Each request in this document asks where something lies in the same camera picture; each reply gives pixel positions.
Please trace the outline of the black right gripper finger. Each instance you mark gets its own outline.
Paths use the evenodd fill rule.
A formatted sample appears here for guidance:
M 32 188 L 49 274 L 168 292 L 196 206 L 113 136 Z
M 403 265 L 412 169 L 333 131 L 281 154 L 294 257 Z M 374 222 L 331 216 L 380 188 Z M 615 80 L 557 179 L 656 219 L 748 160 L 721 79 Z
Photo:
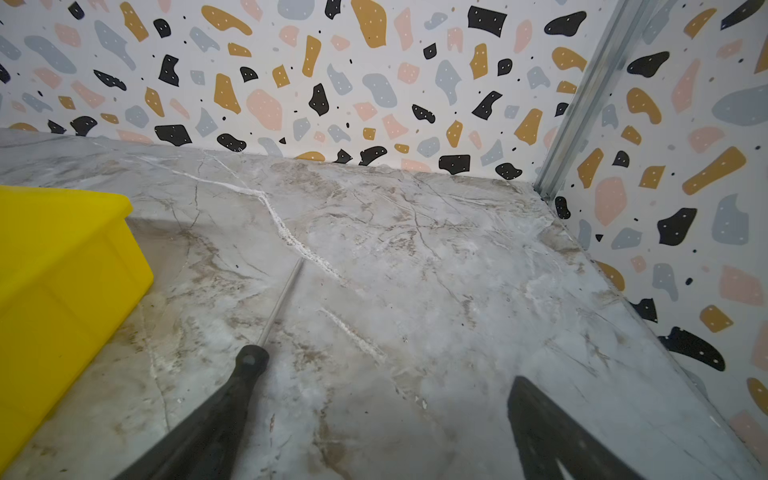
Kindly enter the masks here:
M 641 477 L 523 376 L 514 378 L 507 413 L 526 479 Z

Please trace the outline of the black handled screwdriver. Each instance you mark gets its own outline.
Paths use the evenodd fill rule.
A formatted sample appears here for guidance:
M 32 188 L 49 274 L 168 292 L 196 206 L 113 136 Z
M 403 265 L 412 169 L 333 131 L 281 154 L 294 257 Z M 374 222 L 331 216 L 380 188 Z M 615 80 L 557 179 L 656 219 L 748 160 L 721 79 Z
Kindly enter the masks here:
M 255 386 L 267 370 L 265 345 L 301 271 L 293 267 L 264 329 L 242 347 L 227 381 L 165 437 L 121 472 L 119 479 L 229 479 L 237 460 Z

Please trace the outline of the yellow plastic bin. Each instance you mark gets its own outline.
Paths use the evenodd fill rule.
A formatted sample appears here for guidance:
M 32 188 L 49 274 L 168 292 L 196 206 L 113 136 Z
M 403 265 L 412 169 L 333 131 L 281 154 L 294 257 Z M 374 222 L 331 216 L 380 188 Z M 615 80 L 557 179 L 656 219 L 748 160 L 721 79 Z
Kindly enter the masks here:
M 128 197 L 1 189 L 1 467 L 130 315 L 154 276 Z

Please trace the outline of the aluminium corner frame post right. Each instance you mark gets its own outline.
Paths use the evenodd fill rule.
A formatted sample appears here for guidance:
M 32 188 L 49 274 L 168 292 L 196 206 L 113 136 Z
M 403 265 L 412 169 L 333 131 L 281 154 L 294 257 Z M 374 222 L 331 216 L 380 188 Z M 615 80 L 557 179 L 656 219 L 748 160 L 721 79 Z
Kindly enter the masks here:
M 602 96 L 611 88 L 619 65 L 640 36 L 657 3 L 653 0 L 619 1 L 589 61 L 583 80 L 564 115 L 534 190 L 548 204 L 554 202 L 565 177 L 602 108 Z

